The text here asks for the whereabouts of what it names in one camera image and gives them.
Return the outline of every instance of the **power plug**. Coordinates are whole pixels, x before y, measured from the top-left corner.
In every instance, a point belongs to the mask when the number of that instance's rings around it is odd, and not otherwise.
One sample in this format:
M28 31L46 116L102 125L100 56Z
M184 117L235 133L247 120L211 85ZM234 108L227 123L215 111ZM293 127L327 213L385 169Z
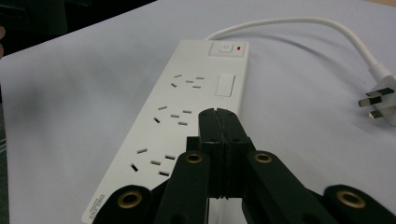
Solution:
M369 113L370 118L384 118L396 126L396 75L382 78L367 94L368 98L359 101L359 106L373 105L376 110Z
M117 189L136 185L154 190L167 180L178 155L186 150L187 137L198 136L201 111L220 107L238 115L247 68L246 42L182 40L94 193L82 221L91 224Z

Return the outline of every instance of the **power outlet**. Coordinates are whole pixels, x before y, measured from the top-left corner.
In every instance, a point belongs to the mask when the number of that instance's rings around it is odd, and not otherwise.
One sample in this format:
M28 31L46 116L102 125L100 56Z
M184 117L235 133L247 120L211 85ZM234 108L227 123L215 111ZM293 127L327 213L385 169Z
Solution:
M248 43L182 40L142 107L82 221L91 224L117 189L155 189L172 174L187 136L198 135L198 114L224 108L239 114Z

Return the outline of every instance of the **white table surface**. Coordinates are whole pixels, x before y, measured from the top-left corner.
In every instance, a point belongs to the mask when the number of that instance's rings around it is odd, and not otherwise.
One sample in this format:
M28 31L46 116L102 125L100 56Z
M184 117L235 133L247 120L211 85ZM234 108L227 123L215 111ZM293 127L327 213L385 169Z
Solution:
M10 223L80 223L180 39L296 16L344 23L396 71L396 8L361 0L159 0L5 57ZM352 45L314 24L223 39L251 44L240 119L256 148L309 189L346 184L396 213L396 128L358 107L375 81ZM224 223L244 223L239 206L227 205Z

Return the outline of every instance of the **outlet slot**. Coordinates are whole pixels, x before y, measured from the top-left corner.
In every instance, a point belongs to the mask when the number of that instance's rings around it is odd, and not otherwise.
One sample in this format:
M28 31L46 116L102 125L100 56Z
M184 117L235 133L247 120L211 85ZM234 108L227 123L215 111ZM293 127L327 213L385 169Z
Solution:
M163 172L163 171L160 171L158 174L159 175L164 175L164 176L169 176L169 173L166 173L166 172Z
M133 163L131 164L131 167L132 167L132 169L134 169L135 172L138 171L137 167Z
M154 164L154 165L161 165L161 162L160 162L160 161L151 161L151 164Z
M165 158L168 159L168 160L174 161L176 157L170 156L170 155L165 155Z
M143 152L147 152L148 150L146 148L140 149L137 151L137 154L143 153Z

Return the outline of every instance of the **metal prong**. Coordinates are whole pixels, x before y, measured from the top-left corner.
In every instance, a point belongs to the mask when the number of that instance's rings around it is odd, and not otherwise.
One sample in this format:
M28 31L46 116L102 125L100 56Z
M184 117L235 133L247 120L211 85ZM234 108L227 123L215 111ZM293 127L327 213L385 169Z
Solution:
M395 91L391 88L384 88L378 91L370 91L367 92L366 95L370 96L370 97L377 97L377 96L383 96L383 95L388 95L391 93L394 93Z
M359 100L359 106L364 107L367 105L375 105L375 104L378 104L381 102L382 102L381 97L377 96L377 97L373 97L373 98L366 98L366 99Z
M379 110L375 110L369 113L369 117L372 119L382 118L388 115L396 114L396 106L390 106L386 108L382 108Z

